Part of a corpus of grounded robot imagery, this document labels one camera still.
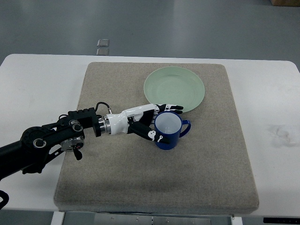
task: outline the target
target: mug handle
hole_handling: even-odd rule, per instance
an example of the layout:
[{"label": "mug handle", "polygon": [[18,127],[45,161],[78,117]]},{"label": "mug handle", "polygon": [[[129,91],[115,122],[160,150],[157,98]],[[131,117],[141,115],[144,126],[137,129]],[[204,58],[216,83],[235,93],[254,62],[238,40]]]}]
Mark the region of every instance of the mug handle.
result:
[{"label": "mug handle", "polygon": [[186,134],[189,132],[189,130],[191,129],[191,121],[189,121],[189,120],[183,120],[183,121],[182,121],[182,124],[183,124],[183,125],[187,124],[187,128],[186,128],[184,131],[182,131],[182,132],[180,133],[179,137],[183,137],[183,136],[186,135]]}]

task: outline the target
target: cable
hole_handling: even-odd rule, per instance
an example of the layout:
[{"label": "cable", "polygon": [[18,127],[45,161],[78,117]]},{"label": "cable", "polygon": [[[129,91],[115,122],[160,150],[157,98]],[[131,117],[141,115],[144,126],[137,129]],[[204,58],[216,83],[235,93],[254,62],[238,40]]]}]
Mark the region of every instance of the cable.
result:
[{"label": "cable", "polygon": [[62,115],[60,115],[60,116],[58,117],[58,119],[60,120],[62,116],[68,116],[68,115],[62,114]]},{"label": "cable", "polygon": [[105,102],[98,102],[97,105],[96,105],[95,111],[98,110],[98,107],[99,107],[100,104],[106,105],[106,107],[107,107],[108,109],[110,109],[110,107],[109,107],[109,105],[108,105],[107,103],[105,103]]},{"label": "cable", "polygon": [[0,210],[8,203],[9,196],[4,191],[0,190],[0,197],[3,199],[2,202],[0,202]]}]

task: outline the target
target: robotic arm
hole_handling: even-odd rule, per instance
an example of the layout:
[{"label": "robotic arm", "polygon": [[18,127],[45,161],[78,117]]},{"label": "robotic arm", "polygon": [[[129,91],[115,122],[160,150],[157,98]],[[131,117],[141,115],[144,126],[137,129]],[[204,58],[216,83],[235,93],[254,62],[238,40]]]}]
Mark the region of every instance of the robotic arm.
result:
[{"label": "robotic arm", "polygon": [[[100,104],[108,108],[104,117],[97,115]],[[115,135],[123,132],[135,133],[147,140],[168,143],[169,140],[156,134],[149,126],[158,113],[174,111],[182,113],[183,107],[177,105],[148,104],[112,114],[108,104],[99,102],[96,108],[69,111],[61,115],[56,123],[31,127],[24,131],[21,139],[0,148],[0,180],[22,170],[26,173],[41,173],[47,163],[64,151],[73,151],[77,160],[82,158],[79,151],[84,146],[84,129],[93,128],[96,137],[103,133]],[[61,145],[52,154],[50,149]]]}]

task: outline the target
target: green plate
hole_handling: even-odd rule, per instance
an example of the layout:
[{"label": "green plate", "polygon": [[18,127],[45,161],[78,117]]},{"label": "green plate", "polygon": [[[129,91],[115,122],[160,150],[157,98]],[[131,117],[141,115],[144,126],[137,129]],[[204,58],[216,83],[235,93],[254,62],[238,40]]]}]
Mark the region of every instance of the green plate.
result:
[{"label": "green plate", "polygon": [[195,109],[203,100],[202,80],[182,67],[164,67],[152,72],[144,83],[147,100],[153,104],[183,106],[183,112]]}]

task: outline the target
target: cardboard box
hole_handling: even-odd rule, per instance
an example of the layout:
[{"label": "cardboard box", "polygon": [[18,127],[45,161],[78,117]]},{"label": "cardboard box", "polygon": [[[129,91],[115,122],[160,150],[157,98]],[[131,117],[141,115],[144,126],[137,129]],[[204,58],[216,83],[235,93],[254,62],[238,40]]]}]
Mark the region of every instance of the cardboard box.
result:
[{"label": "cardboard box", "polygon": [[294,6],[300,7],[300,0],[271,0],[274,6]]}]

